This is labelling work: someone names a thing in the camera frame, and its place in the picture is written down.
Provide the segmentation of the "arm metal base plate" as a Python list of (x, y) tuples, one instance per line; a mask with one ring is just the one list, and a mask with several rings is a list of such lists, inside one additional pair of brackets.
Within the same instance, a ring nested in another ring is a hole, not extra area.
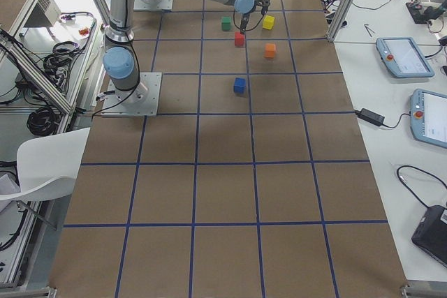
[(173, 0), (135, 0), (133, 9), (136, 11), (171, 11)]
[(109, 80), (108, 90), (115, 91), (103, 101), (102, 117), (155, 117), (158, 111), (162, 73), (142, 72), (140, 84), (128, 98), (130, 92), (116, 90)]

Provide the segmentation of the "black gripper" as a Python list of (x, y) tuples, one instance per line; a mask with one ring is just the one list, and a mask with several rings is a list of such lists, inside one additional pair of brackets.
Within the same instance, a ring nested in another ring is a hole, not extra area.
[(252, 9), (241, 16), (239, 31), (242, 35), (245, 35), (247, 31), (247, 25), (249, 23), (249, 16), (256, 11), (257, 8), (261, 9), (261, 15), (264, 16), (269, 11), (271, 0), (255, 0)]

